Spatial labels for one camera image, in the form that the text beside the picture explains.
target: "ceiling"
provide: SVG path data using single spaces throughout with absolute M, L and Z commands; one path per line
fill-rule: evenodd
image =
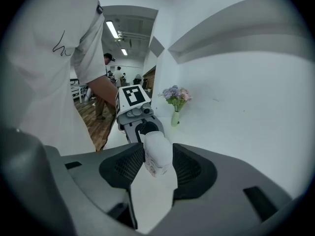
M 111 53 L 115 58 L 144 59 L 157 11 L 138 6 L 117 5 L 103 7 L 103 14 L 103 51 Z M 113 22 L 120 36 L 119 40 L 113 37 L 106 21 Z M 124 56 L 121 49 L 126 49 L 128 56 Z

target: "black slot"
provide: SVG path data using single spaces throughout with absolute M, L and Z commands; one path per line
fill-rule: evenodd
M 64 165 L 65 165 L 65 167 L 67 168 L 67 170 L 70 170 L 70 169 L 72 169 L 72 168 L 81 166 L 82 163 L 79 163 L 79 162 L 71 162 L 71 163 L 66 163 L 66 164 L 64 164 Z
M 254 186 L 244 189 L 243 191 L 262 222 L 278 211 L 259 187 Z

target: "flower vase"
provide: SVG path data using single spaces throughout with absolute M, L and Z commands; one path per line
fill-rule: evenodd
M 171 120 L 172 127 L 176 127 L 179 123 L 178 121 L 179 121 L 179 112 L 174 111 L 172 120 Z

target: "black logo on shirt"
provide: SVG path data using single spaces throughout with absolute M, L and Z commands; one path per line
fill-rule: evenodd
M 63 46 L 60 46 L 59 48 L 57 48 L 58 45 L 60 44 L 62 38 L 63 38 L 63 35 L 61 36 L 61 39 L 59 40 L 58 44 L 53 48 L 53 53 L 54 53 L 55 51 L 57 51 L 57 50 L 63 48 L 63 50 L 62 50 L 61 53 L 60 53 L 60 56 L 63 56 L 63 55 L 71 56 L 71 54 L 68 55 L 67 53 L 65 53 L 65 47 L 64 47 L 64 45 L 63 45 Z
M 145 102 L 142 92 L 138 86 L 123 88 L 123 91 L 130 106 Z

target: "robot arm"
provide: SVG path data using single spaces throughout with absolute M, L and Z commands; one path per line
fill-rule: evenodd
M 116 115 L 118 128 L 125 130 L 129 143 L 140 143 L 139 134 L 152 131 L 164 133 L 162 123 L 154 116 L 151 99 L 140 85 L 119 88 Z

